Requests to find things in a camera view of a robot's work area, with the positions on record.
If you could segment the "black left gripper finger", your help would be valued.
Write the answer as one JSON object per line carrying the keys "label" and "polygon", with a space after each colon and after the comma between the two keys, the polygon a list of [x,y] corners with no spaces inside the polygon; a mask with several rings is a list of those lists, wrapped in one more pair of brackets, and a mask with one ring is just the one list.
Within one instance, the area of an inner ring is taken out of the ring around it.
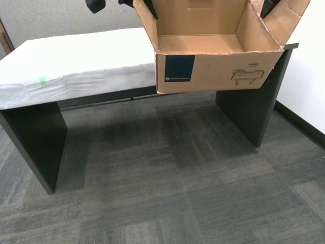
{"label": "black left gripper finger", "polygon": [[87,8],[93,13],[96,14],[106,7],[105,0],[86,0]]}
{"label": "black left gripper finger", "polygon": [[156,0],[144,0],[145,5],[150,10],[152,16],[155,19],[158,19],[158,9],[157,9],[157,3]]}

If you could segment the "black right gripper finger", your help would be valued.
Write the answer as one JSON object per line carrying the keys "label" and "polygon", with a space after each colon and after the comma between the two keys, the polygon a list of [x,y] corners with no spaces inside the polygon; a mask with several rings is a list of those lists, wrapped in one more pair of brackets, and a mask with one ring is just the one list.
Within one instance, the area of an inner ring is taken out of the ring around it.
{"label": "black right gripper finger", "polygon": [[260,17],[264,19],[280,2],[280,0],[263,0]]}

